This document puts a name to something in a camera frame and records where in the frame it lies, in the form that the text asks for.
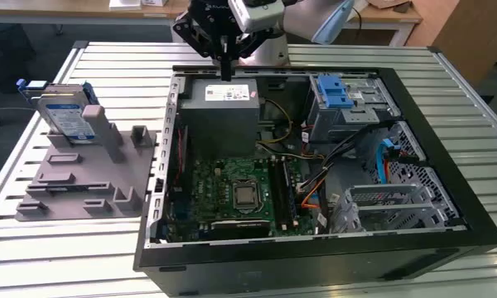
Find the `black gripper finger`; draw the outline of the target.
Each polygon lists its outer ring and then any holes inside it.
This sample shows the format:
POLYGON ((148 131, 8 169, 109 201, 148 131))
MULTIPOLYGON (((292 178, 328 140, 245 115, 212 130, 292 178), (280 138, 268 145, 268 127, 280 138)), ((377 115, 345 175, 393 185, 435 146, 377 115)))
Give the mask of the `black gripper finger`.
POLYGON ((228 81, 229 62, 223 58, 220 41, 215 40, 200 26, 193 25, 193 18, 188 11, 176 18, 172 28, 199 55, 213 60, 215 65, 220 68, 221 80, 228 81))
POLYGON ((231 81, 233 74, 233 65, 240 58, 248 58, 251 54, 263 45, 264 41, 271 38, 275 29, 268 28, 251 33, 241 38, 243 32, 237 26, 229 30, 227 37, 227 80, 231 81))

